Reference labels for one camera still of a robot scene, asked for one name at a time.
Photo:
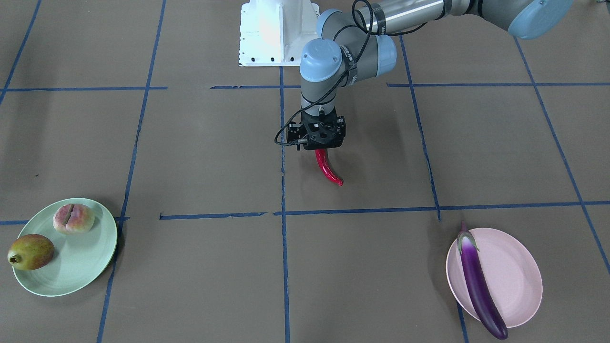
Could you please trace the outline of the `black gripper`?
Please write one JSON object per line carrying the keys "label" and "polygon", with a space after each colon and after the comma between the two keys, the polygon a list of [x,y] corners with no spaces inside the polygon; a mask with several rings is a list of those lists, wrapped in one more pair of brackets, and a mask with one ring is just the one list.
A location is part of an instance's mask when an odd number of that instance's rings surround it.
{"label": "black gripper", "polygon": [[305,114],[301,124],[299,143],[305,150],[338,148],[344,143],[346,124],[343,116]]}

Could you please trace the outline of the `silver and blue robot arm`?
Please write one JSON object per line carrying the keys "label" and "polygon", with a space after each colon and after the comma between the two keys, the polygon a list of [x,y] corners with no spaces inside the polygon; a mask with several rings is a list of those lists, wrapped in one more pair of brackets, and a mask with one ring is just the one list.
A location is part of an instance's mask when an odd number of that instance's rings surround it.
{"label": "silver and blue robot arm", "polygon": [[384,0],[354,1],[349,13],[329,9],[317,20],[318,37],[305,44],[299,65],[299,123],[283,125],[284,146],[306,150],[342,145],[345,119],[336,111],[340,87],[348,87],[394,69],[394,36],[407,35],[428,22],[475,15],[513,37],[531,40],[552,29],[567,14],[570,0]]}

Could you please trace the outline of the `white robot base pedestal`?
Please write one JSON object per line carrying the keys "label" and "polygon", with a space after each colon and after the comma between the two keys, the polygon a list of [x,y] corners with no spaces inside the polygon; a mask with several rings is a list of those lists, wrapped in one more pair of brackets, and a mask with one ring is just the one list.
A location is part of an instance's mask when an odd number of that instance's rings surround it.
{"label": "white robot base pedestal", "polygon": [[300,65],[305,44],[318,37],[319,6],[309,0],[250,0],[240,9],[238,65]]}

